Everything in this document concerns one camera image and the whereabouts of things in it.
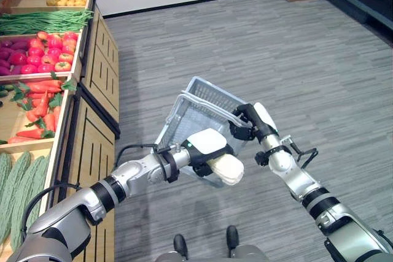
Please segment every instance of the gray plastic basket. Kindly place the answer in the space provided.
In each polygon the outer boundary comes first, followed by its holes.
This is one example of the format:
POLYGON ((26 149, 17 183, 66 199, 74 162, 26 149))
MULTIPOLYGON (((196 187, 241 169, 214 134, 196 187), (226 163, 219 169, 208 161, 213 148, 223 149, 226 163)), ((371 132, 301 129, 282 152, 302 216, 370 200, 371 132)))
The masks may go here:
POLYGON ((245 103, 212 83, 200 77, 193 77, 186 91, 177 97, 155 143, 159 148, 181 144, 193 133, 212 128, 227 139, 237 155, 246 142, 233 138, 228 120, 238 126, 247 126, 232 114, 236 107, 245 103))

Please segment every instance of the green bean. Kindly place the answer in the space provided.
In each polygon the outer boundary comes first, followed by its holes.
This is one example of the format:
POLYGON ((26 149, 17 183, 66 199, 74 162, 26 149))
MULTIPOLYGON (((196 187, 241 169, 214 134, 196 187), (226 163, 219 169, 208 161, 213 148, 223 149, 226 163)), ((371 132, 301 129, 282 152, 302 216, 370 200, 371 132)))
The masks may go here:
POLYGON ((54 12, 32 12, 0 17, 0 35, 36 34, 39 31, 62 33, 79 32, 93 18, 90 10, 57 10, 54 12))

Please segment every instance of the wooden cabinet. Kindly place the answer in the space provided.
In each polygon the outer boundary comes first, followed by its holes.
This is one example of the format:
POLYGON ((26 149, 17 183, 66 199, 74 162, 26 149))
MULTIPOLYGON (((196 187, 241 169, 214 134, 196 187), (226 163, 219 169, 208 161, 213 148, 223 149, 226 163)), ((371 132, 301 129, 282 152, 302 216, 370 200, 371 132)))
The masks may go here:
MULTIPOLYGON (((78 100, 68 181, 89 187, 111 173, 115 135, 83 97, 78 100)), ((90 242, 74 261, 114 261, 114 210, 98 226, 91 226, 90 242)))
POLYGON ((119 122, 119 50, 97 7, 88 38, 81 81, 102 108, 119 122))

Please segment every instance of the gray carpet floor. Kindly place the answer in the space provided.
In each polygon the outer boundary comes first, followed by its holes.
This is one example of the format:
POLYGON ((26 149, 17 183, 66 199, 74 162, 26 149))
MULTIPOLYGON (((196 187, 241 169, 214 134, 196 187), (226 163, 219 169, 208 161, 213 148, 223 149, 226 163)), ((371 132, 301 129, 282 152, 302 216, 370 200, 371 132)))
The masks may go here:
MULTIPOLYGON (((120 49, 117 150, 153 142, 194 75, 262 102, 280 134, 319 156, 308 171, 393 238, 392 49, 325 0, 219 0, 111 18, 120 49)), ((187 175, 116 210, 116 261, 153 261, 182 233, 190 256, 225 256, 225 229, 277 262, 331 261, 324 237, 268 168, 215 189, 187 175)), ((137 150, 124 160, 143 156, 137 150)))

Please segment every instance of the produce display shelf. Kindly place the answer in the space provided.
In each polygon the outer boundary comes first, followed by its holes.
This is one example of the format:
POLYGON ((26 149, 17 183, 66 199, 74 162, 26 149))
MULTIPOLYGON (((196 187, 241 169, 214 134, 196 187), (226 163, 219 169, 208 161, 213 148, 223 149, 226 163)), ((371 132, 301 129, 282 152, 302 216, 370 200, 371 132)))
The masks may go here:
MULTIPOLYGON (((26 40, 35 38, 35 34, 25 34, 25 35, 7 35, 7 36, 0 36, 0 43, 5 40, 11 41, 18 41, 18 40, 26 40)), ((82 70, 82 62, 80 60, 80 50, 84 46, 83 45, 83 30, 81 29, 78 33, 78 40, 76 43, 76 49, 74 54, 74 59, 72 61, 71 70, 66 72, 56 72, 58 77, 68 77, 69 74, 72 74, 74 78, 79 81, 80 79, 80 72, 82 70)), ((19 75, 5 75, 0 76, 0 83, 3 82, 14 82, 21 79, 50 79, 50 73, 34 73, 34 74, 19 74, 19 75)))
MULTIPOLYGON (((69 74, 67 77, 59 77, 60 80, 65 81, 71 79, 72 75, 69 74)), ((24 83, 27 82, 38 82, 41 80, 48 80, 49 78, 35 78, 35 79, 23 79, 24 83)), ((2 84, 10 84, 13 80, 2 81, 2 84)), ((62 153, 65 150, 64 145, 67 141, 67 128, 66 123, 68 120, 68 113, 70 113, 70 105, 72 100, 73 91, 65 90, 63 93, 63 100, 61 102, 61 111, 58 119, 57 129, 55 137, 50 139, 38 139, 35 141, 21 142, 15 144, 2 144, 0 145, 0 153, 6 152, 13 158, 13 163, 20 155, 29 151, 32 155, 32 160, 39 156, 49 155, 49 165, 45 176, 44 189, 52 186, 55 182, 56 175, 58 173, 58 162, 62 157, 62 153)), ((2 122, 0 124, 0 139, 7 140, 9 137, 14 136, 17 131, 25 129, 33 129, 34 127, 27 128, 26 124, 30 123, 26 118, 25 111, 17 106, 17 103, 10 101, 13 93, 10 92, 5 98, 0 98, 3 106, 0 107, 0 113, 2 115, 2 122)), ((48 195, 42 198, 39 215, 44 213, 50 206, 50 200, 48 195)), ((0 244, 0 262, 6 261, 12 254, 10 247, 9 237, 3 244, 0 244)))
POLYGON ((29 13, 29 12, 53 12, 56 10, 82 10, 85 6, 48 6, 46 0, 2 0, 0 2, 0 13, 29 13))

